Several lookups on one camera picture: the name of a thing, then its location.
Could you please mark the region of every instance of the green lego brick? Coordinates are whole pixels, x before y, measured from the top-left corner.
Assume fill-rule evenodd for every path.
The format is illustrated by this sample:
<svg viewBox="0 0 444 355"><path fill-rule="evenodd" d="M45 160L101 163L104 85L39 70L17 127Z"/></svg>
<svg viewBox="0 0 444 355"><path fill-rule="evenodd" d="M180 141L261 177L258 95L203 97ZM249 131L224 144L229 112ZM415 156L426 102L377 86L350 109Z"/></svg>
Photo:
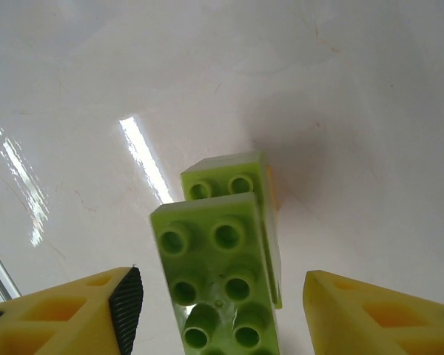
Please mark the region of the green lego brick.
<svg viewBox="0 0 444 355"><path fill-rule="evenodd" d="M162 205L151 214L187 355L278 355L255 194Z"/></svg>
<svg viewBox="0 0 444 355"><path fill-rule="evenodd" d="M276 208L264 154L255 151L203 159L181 174L181 182L186 200L255 193L263 222L272 301L276 308L281 308L281 258L276 235Z"/></svg>

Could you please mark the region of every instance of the lego duplo brick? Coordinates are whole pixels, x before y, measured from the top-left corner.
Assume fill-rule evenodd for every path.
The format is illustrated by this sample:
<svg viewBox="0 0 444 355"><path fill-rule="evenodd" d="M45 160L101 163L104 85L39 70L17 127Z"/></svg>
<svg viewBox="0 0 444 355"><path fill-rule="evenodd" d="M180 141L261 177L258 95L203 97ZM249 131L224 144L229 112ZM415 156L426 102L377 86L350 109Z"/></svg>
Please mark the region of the lego duplo brick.
<svg viewBox="0 0 444 355"><path fill-rule="evenodd" d="M278 355L255 194L162 205L151 222L186 354Z"/></svg>
<svg viewBox="0 0 444 355"><path fill-rule="evenodd" d="M130 355L142 302L134 267L0 303L0 355Z"/></svg>
<svg viewBox="0 0 444 355"><path fill-rule="evenodd" d="M260 151L207 158L181 174L186 200L254 192L260 206L269 287L276 308L282 307L281 259L276 234L276 204L269 167Z"/></svg>
<svg viewBox="0 0 444 355"><path fill-rule="evenodd" d="M318 355L444 355L444 305L324 271L303 304Z"/></svg>

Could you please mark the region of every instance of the white glossy surface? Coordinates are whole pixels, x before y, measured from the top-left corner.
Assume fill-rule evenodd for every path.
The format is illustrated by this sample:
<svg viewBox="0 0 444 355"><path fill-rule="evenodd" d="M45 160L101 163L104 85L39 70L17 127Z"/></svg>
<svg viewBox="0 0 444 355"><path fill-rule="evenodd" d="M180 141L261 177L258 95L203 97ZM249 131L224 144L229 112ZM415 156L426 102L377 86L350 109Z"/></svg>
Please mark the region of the white glossy surface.
<svg viewBox="0 0 444 355"><path fill-rule="evenodd" d="M444 302L444 0L0 1L0 258L21 293L136 264L135 354L182 354L147 216L263 148L285 354L304 274Z"/></svg>

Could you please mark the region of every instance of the lime green brick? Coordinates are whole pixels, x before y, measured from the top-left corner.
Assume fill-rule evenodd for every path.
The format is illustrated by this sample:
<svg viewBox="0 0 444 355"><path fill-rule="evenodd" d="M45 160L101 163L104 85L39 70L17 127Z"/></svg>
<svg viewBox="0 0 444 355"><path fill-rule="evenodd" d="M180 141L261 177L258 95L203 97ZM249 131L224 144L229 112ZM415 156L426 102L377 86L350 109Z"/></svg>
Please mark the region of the lime green brick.
<svg viewBox="0 0 444 355"><path fill-rule="evenodd" d="M151 214L187 355L278 355L260 212L252 192Z"/></svg>
<svg viewBox="0 0 444 355"><path fill-rule="evenodd" d="M281 259L276 211L264 154L255 151L203 159L181 174L181 182L186 200L255 193L260 206L272 301L276 308L281 308Z"/></svg>

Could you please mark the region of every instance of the white tabletop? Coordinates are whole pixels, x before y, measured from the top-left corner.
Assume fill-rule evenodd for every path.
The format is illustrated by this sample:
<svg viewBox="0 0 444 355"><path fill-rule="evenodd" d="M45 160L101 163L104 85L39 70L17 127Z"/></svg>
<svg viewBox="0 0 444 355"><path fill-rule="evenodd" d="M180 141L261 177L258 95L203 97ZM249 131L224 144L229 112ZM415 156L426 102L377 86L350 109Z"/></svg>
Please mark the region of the white tabletop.
<svg viewBox="0 0 444 355"><path fill-rule="evenodd" d="M148 216L187 167L255 148L284 354L313 354L308 270L444 302L444 0L0 1L0 260L22 294L136 264L134 354L183 354Z"/></svg>

